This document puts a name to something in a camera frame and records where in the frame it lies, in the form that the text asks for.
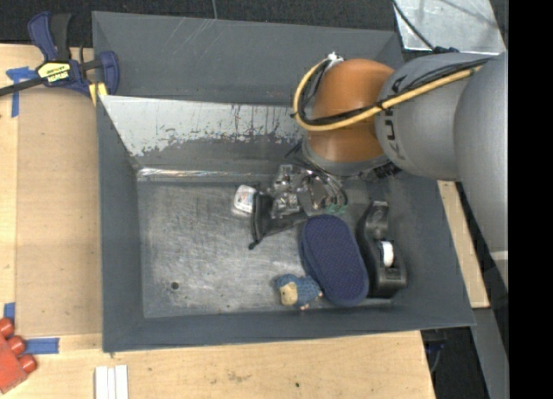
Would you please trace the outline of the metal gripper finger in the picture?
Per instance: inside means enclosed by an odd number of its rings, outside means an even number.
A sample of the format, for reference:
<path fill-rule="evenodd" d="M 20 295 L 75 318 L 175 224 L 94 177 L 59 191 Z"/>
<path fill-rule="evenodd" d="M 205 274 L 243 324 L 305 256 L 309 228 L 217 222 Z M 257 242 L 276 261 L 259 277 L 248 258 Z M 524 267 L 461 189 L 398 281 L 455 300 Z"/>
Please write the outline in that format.
<path fill-rule="evenodd" d="M 299 212 L 299 202 L 295 193 L 280 193 L 273 199 L 270 215 L 273 219 L 282 219 Z"/>
<path fill-rule="evenodd" d="M 274 190 L 295 190 L 301 169 L 294 164 L 281 164 L 272 181 Z"/>

